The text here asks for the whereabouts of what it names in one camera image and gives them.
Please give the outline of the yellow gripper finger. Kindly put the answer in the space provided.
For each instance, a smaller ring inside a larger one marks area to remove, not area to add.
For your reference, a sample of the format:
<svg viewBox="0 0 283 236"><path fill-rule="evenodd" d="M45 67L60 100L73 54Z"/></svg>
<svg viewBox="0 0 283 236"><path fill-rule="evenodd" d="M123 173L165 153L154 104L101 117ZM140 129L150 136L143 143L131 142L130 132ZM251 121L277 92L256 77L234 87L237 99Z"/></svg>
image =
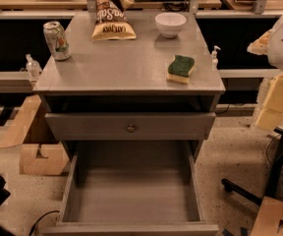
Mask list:
<svg viewBox="0 0 283 236"><path fill-rule="evenodd" d="M255 125L273 131L283 120L283 73L262 82L257 102Z"/></svg>

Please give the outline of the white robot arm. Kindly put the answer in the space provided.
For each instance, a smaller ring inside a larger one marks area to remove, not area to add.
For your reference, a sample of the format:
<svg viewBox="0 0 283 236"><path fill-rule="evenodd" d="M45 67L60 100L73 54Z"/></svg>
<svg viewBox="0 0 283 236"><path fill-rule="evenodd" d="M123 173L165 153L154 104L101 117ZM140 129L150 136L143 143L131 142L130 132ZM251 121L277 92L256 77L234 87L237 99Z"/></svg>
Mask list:
<svg viewBox="0 0 283 236"><path fill-rule="evenodd" d="M263 81L257 96L255 126L272 131L283 119L283 15L270 30L252 42L247 51L266 55L271 66L282 70L281 74Z"/></svg>

